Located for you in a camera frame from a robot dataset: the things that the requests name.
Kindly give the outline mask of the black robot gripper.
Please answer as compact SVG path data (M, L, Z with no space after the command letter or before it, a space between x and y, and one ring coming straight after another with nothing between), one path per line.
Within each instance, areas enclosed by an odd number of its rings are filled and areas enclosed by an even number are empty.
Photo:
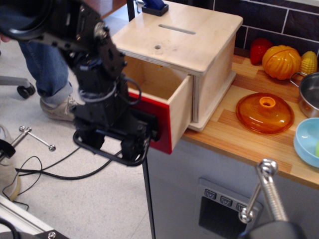
M71 108L82 143L100 149L104 137L122 140L126 161L144 161L155 138L155 116L128 105L120 98L77 105Z

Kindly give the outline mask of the person's bare hand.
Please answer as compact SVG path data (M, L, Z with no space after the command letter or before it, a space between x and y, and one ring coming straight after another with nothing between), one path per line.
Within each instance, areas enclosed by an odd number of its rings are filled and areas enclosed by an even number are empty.
M3 34L0 34L0 41L7 43L7 42L10 41L10 38L5 36L5 35L3 35Z

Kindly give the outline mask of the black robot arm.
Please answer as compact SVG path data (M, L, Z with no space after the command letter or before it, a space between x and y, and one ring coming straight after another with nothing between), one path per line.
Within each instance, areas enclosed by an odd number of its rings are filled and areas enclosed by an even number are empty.
M134 109L125 55L96 11L81 0L3 0L0 31L60 49L84 102L71 109L78 146L127 166L143 163L157 136L157 118Z

